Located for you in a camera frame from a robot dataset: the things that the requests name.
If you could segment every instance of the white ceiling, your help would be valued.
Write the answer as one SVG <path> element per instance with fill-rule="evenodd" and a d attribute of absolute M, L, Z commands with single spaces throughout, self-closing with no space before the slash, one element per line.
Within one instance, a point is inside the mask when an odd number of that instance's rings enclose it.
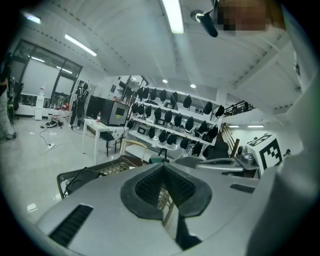
<path fill-rule="evenodd" d="M 108 76 L 142 75 L 153 86 L 211 99 L 223 88 L 269 113 L 296 100 L 300 92 L 286 32 L 270 28 L 255 36 L 212 38 L 190 18 L 191 10 L 208 10 L 211 1 L 180 2 L 184 34 L 171 33 L 161 0 L 49 0 L 32 12 L 41 25 L 27 21 L 22 37 Z"/>

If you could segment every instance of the black chair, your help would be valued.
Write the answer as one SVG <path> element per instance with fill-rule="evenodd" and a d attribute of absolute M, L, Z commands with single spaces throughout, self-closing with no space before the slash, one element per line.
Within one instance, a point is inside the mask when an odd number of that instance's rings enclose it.
<path fill-rule="evenodd" d="M 109 157 L 109 142 L 110 141 L 114 141 L 114 137 L 112 136 L 112 134 L 108 131 L 103 131 L 103 132 L 100 132 L 100 138 L 103 139 L 104 141 L 106 141 L 106 144 L 105 144 L 105 147 L 106 147 L 106 156 Z M 121 145 L 122 145 L 122 139 L 124 139 L 124 135 L 122 134 L 122 136 L 119 138 L 119 139 L 116 139 L 115 140 L 115 143 L 113 145 L 114 146 L 114 153 L 117 153 L 117 143 L 118 143 L 118 140 L 120 140 L 120 148 L 121 148 Z"/>

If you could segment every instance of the water bottle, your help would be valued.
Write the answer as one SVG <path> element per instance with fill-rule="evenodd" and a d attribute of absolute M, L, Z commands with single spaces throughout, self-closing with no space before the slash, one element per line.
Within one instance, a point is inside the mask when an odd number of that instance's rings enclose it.
<path fill-rule="evenodd" d="M 101 119 L 101 111 L 99 111 L 99 114 L 96 117 L 96 122 L 100 123 L 100 119 Z"/>

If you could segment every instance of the chair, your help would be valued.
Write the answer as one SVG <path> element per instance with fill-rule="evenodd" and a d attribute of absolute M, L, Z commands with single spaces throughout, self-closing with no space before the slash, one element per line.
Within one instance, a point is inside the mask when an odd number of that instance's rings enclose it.
<path fill-rule="evenodd" d="M 100 138 L 103 139 L 104 141 L 106 141 L 106 144 L 105 144 L 105 147 L 106 147 L 106 156 L 108 157 L 109 156 L 109 142 L 110 141 L 114 141 L 114 137 L 111 135 L 110 132 L 108 131 L 103 131 L 103 132 L 100 132 Z M 124 139 L 124 134 L 122 134 L 122 136 L 118 139 L 115 140 L 115 143 L 113 144 L 114 145 L 114 153 L 117 153 L 117 143 L 118 143 L 118 140 L 120 140 L 120 149 L 121 149 L 121 145 L 122 145 L 122 139 Z"/>
<path fill-rule="evenodd" d="M 120 152 L 120 155 L 123 155 L 125 150 L 126 150 L 126 146 L 127 146 L 127 143 L 129 144 L 134 144 L 134 145 L 137 145 L 137 146 L 140 146 L 142 148 L 144 148 L 144 152 L 143 152 L 143 155 L 142 155 L 142 158 L 141 158 L 141 162 L 143 163 L 144 162 L 144 158 L 145 158 L 145 154 L 146 154 L 146 151 L 147 151 L 147 146 L 141 142 L 138 142 L 138 141 L 135 141 L 135 140 L 125 140 L 124 141 L 124 145 L 123 145 L 123 149 L 122 149 L 122 152 Z"/>

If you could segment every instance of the vent grille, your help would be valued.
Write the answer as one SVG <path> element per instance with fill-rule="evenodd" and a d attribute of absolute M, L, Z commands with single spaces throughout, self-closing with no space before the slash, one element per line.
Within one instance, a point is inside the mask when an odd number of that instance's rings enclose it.
<path fill-rule="evenodd" d="M 58 244 L 67 247 L 92 210 L 93 208 L 90 206 L 78 205 L 49 237 Z"/>

